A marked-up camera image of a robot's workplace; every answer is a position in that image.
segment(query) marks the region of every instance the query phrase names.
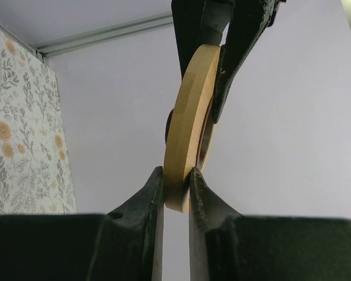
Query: floral wallpaper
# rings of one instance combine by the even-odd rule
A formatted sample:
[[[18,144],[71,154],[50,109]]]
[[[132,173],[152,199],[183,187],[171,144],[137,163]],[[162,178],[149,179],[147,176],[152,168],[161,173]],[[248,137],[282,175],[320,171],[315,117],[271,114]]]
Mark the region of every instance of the floral wallpaper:
[[[75,211],[55,73],[0,31],[0,214]]]

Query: gray wall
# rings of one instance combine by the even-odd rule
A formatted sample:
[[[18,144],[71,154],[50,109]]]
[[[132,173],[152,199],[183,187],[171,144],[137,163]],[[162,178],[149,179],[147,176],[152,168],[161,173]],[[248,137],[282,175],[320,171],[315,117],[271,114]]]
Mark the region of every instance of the gray wall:
[[[173,28],[50,60],[79,212],[108,212],[164,156]],[[351,32],[339,0],[288,1],[235,78],[209,185],[244,214],[351,218]],[[188,280],[187,215],[165,212],[164,280]]]

